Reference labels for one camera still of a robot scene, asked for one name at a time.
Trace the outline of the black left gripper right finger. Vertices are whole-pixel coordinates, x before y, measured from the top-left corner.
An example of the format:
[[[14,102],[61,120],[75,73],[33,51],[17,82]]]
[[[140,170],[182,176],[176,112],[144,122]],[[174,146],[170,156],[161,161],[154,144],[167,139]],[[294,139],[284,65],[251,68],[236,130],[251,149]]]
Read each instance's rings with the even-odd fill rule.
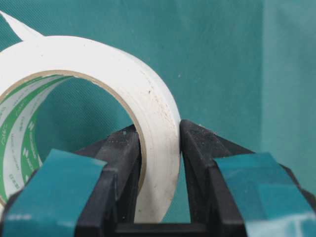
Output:
[[[313,237],[316,198],[269,153],[180,122],[190,217],[212,237]]]

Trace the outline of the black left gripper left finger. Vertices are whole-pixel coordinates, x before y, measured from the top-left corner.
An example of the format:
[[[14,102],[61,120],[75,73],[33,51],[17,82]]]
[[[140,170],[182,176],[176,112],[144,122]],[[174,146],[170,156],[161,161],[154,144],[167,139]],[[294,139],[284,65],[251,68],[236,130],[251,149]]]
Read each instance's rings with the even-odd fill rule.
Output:
[[[116,202],[140,146],[133,125],[69,153],[51,150],[0,221],[3,237],[103,237],[116,222]]]

